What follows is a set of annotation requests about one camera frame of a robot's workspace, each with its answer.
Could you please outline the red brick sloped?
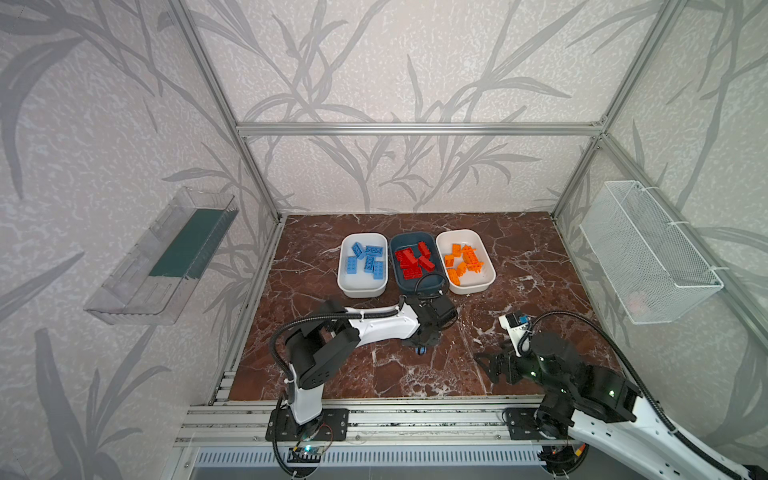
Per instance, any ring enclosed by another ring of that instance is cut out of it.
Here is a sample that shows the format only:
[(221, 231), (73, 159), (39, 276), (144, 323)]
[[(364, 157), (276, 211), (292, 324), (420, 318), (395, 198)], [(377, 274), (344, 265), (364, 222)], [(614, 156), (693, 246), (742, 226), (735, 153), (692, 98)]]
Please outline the red brick sloped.
[(405, 268), (407, 266), (406, 257), (403, 250), (396, 251), (395, 257), (396, 257), (396, 260), (398, 261), (398, 265), (400, 268)]

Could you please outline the orange lego chassis plate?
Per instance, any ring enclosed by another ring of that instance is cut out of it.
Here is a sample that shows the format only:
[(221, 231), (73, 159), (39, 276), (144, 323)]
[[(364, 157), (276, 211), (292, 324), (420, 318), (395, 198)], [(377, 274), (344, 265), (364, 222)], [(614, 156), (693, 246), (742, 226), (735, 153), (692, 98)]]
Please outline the orange lego chassis plate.
[(466, 269), (475, 273), (480, 273), (484, 266), (484, 263), (479, 260), (476, 255), (476, 249), (465, 245), (461, 249), (463, 264)]

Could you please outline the blue brick long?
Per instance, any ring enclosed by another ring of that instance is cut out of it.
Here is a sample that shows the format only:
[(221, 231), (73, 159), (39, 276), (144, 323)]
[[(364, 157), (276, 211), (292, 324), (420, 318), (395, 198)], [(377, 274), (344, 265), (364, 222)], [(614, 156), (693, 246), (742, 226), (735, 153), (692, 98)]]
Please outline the blue brick long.
[(354, 255), (350, 255), (346, 259), (345, 272), (347, 275), (354, 275), (357, 273), (358, 258)]

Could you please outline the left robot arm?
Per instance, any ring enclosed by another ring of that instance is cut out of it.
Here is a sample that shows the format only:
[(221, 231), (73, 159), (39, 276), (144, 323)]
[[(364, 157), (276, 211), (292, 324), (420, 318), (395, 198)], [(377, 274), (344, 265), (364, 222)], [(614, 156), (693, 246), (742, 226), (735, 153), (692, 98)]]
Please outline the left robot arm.
[(327, 301), (308, 316), (281, 326), (269, 342), (285, 375), (287, 405), (303, 426), (320, 418), (324, 385), (360, 347), (388, 340), (423, 353), (458, 319), (451, 299), (438, 291), (402, 295), (392, 306), (357, 309)]

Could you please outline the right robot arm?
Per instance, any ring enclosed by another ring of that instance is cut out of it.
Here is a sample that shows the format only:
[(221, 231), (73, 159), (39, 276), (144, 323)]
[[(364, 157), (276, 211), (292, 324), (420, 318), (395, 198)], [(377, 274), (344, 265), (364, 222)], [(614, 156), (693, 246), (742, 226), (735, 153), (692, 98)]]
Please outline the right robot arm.
[(534, 414), (547, 438), (594, 447), (652, 479), (764, 479), (765, 469), (738, 464), (669, 419), (658, 403), (615, 371), (587, 363), (565, 339), (543, 332), (524, 353), (509, 348), (474, 357), (488, 378), (530, 380), (544, 397)]

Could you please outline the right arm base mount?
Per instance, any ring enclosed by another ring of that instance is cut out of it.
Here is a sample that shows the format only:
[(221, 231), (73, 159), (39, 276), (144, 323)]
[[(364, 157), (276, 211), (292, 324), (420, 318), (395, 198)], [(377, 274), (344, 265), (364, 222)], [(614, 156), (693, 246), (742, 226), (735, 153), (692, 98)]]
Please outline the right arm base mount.
[(568, 436), (556, 430), (545, 431), (536, 420), (534, 407), (510, 407), (502, 412), (504, 422), (511, 440), (531, 441), (565, 441)]

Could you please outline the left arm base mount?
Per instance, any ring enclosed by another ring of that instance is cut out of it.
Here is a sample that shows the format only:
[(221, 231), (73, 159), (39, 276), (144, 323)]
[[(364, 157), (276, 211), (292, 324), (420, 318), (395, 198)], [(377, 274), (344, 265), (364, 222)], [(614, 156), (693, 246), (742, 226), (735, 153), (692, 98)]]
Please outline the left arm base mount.
[(289, 408), (282, 407), (271, 412), (265, 438), (267, 441), (298, 442), (344, 441), (349, 426), (348, 409), (323, 409), (320, 416), (306, 424), (297, 423)]

